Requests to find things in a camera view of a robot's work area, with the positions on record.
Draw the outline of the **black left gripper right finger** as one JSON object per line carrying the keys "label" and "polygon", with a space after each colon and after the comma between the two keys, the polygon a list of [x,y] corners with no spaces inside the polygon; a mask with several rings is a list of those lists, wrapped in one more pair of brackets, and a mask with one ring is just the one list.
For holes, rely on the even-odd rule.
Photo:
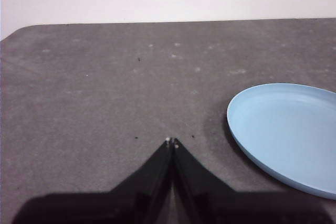
{"label": "black left gripper right finger", "polygon": [[238,192],[207,170],[176,138],[173,188],[180,223],[328,223],[329,214],[310,196],[288,192]]}

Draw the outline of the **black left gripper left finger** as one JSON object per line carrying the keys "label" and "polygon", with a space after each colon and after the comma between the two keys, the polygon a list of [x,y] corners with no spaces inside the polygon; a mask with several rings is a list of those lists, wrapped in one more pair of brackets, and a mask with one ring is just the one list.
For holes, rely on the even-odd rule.
{"label": "black left gripper left finger", "polygon": [[170,191],[172,154],[173,143],[168,138],[114,189],[32,198],[13,223],[156,223]]}

